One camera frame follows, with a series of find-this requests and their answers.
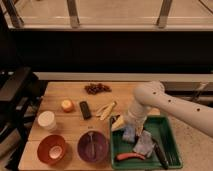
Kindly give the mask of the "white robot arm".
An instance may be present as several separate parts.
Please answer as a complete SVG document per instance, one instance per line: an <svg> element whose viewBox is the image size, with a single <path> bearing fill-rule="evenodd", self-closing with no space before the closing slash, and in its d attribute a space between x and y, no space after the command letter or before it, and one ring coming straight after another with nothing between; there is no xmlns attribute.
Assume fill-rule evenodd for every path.
<svg viewBox="0 0 213 171"><path fill-rule="evenodd" d="M126 125L141 129L152 107L213 137L213 108L170 96L159 81L141 83L134 88L132 103L112 124L111 130L116 131Z"/></svg>

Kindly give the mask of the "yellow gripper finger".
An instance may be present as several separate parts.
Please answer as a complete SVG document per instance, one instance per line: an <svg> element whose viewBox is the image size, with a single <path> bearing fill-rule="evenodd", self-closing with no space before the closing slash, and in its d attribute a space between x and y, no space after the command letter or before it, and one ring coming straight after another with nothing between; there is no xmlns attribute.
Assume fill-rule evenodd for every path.
<svg viewBox="0 0 213 171"><path fill-rule="evenodd" d="M120 115L117 120L112 124L111 130L117 131L125 126L125 120L122 115Z"/></svg>
<svg viewBox="0 0 213 171"><path fill-rule="evenodd" d="M137 126L136 127L136 136L140 136L143 132L143 129L144 129L144 125L140 125L140 126Z"/></svg>

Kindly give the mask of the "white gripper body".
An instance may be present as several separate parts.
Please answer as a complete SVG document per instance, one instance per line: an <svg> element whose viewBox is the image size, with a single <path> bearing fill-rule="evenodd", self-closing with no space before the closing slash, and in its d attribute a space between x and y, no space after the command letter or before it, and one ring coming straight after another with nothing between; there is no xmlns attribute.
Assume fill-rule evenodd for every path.
<svg viewBox="0 0 213 171"><path fill-rule="evenodd" d="M138 101L133 100L124 114L124 121L134 127L141 127L144 125L150 111L150 106L142 105Z"/></svg>

